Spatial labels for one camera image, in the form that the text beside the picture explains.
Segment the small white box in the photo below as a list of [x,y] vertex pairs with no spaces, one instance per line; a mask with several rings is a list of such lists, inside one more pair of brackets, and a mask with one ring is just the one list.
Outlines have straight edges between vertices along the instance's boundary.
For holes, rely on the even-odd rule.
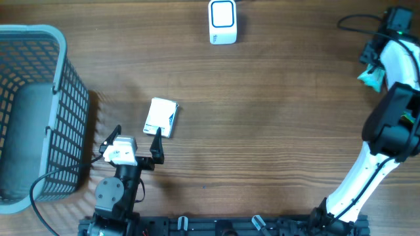
[[162,136],[169,138],[177,110],[178,104],[176,102],[162,98],[153,98],[143,132],[155,135],[160,127]]
[[233,0],[212,0],[209,3],[210,43],[214,45],[236,42],[236,4]]

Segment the brown wood surface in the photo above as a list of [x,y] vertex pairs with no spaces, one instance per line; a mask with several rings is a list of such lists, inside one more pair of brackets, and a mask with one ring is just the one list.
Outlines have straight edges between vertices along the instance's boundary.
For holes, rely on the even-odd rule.
[[[238,42],[209,43],[207,2],[2,6],[0,24],[51,24],[91,91],[86,156],[120,124],[149,155],[142,132],[153,97],[180,113],[166,160],[145,172],[143,216],[306,214],[341,183],[381,95],[356,78],[367,35],[339,31],[353,13],[395,1],[244,1]],[[420,7],[414,32],[420,32]],[[355,24],[375,28],[376,22]],[[94,190],[114,169],[100,161],[70,198],[39,203],[61,235],[91,216]],[[362,209],[372,235],[418,235],[420,159],[391,173]],[[46,235],[31,208],[0,216],[0,235]]]

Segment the basket bottom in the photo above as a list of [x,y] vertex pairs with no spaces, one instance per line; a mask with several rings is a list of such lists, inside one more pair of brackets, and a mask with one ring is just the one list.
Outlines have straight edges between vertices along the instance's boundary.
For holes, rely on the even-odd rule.
[[28,196],[39,175],[45,127],[53,100],[52,87],[52,83],[30,84],[16,93],[0,158],[2,205],[7,200],[19,201]]

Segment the wooden table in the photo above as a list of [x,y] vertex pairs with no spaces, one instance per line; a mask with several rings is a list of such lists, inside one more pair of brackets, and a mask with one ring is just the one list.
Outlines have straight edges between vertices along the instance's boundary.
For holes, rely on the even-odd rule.
[[[334,191],[355,162],[361,131],[381,95],[357,76],[368,35],[339,31],[354,13],[381,14],[395,1],[242,1],[238,42],[209,43],[207,2],[2,6],[1,24],[50,24],[91,91],[85,155],[117,124],[142,132],[153,97],[178,101],[166,160],[145,172],[143,216],[306,214]],[[420,32],[419,4],[414,32]],[[376,22],[356,26],[375,29]],[[38,206],[61,235],[91,216],[103,161],[70,198]],[[420,159],[391,173],[362,209],[372,235],[418,235]],[[46,235],[31,208],[0,216],[0,235]]]

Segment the plastic basket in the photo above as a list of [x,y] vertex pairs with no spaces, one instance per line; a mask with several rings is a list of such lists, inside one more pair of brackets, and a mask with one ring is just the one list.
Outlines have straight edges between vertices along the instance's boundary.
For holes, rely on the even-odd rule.
[[[30,206],[38,177],[81,162],[89,93],[52,26],[0,26],[0,214]],[[78,168],[40,181],[38,201],[63,199]]]

